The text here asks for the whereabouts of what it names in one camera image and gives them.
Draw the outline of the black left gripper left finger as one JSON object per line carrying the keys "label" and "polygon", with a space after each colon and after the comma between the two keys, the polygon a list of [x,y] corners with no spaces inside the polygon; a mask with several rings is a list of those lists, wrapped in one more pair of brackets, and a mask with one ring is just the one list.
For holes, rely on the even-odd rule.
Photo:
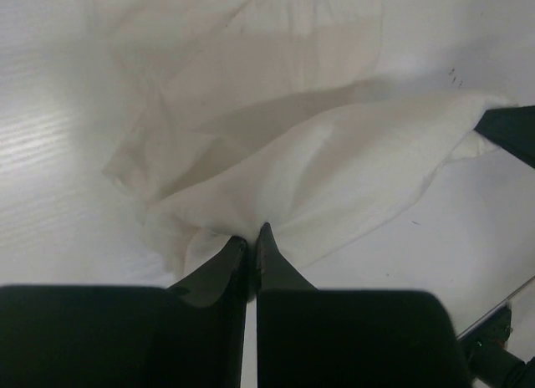
{"label": "black left gripper left finger", "polygon": [[4,387],[237,387],[247,243],[230,239],[169,288],[1,289]]}

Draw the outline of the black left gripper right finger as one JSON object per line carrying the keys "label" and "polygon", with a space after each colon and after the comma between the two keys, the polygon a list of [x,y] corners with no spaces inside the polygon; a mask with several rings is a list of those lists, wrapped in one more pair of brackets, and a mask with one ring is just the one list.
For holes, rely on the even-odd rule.
{"label": "black left gripper right finger", "polygon": [[315,288],[257,238],[260,387],[470,387],[449,314],[418,290]]}

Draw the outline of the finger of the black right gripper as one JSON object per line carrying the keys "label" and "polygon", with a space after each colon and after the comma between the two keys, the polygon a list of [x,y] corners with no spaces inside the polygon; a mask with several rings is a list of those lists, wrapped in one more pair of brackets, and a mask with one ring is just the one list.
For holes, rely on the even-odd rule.
{"label": "finger of the black right gripper", "polygon": [[475,132],[518,160],[535,165],[535,108],[531,106],[487,110]]}

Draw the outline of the white t shirt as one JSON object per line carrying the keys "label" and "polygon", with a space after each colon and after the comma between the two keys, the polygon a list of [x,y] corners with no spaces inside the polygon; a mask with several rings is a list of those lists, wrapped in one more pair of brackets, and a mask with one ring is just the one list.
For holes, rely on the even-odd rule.
{"label": "white t shirt", "polygon": [[507,99],[448,90],[373,99],[384,0],[95,0],[136,93],[104,174],[179,273],[263,224],[306,266],[419,200],[447,162],[493,149]]}

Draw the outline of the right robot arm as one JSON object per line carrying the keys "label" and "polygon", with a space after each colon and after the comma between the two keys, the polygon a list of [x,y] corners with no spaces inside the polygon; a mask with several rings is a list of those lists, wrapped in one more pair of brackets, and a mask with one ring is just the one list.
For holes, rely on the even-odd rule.
{"label": "right robot arm", "polygon": [[[488,110],[475,132],[530,167],[534,166],[534,107]],[[525,362],[507,350],[512,308],[505,299],[461,336],[471,377],[488,387],[533,387],[534,360]]]}

